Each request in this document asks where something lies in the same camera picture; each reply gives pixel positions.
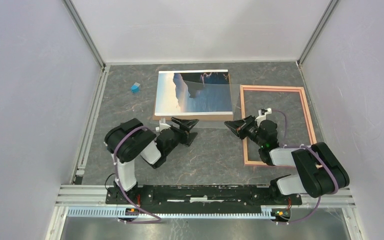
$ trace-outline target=blue block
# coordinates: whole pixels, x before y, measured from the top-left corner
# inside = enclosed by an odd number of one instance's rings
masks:
[[[139,86],[140,86],[140,84],[137,83],[137,82],[135,82],[135,83],[133,84],[133,86],[131,86],[131,88],[130,88],[131,92],[132,92],[132,93],[137,93],[137,92],[139,92]]]

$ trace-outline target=photo of cliff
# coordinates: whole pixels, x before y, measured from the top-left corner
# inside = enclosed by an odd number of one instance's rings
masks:
[[[231,119],[230,87],[227,70],[160,71],[154,115],[194,116],[201,120]]]

